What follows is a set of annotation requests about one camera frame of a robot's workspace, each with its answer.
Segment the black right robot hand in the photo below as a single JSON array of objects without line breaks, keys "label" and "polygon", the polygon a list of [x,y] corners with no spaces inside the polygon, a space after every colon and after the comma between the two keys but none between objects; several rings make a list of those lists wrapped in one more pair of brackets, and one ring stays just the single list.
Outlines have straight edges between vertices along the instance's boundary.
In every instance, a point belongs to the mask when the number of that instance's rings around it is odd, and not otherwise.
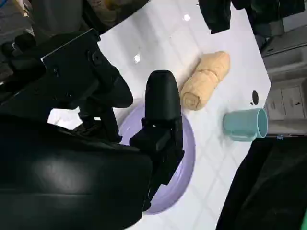
[{"label": "black right robot hand", "polygon": [[114,108],[132,93],[94,30],[59,34],[10,57],[0,87],[0,227],[123,230],[184,157],[176,79],[153,71],[142,128],[122,145]]}]

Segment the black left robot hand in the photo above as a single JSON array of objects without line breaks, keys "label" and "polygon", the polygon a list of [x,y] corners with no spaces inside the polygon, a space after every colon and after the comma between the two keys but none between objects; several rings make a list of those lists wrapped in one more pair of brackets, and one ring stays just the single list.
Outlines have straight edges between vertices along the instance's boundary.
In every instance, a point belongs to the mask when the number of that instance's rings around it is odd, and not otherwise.
[{"label": "black left robot hand", "polygon": [[202,16],[211,34],[230,29],[230,0],[198,0]]}]

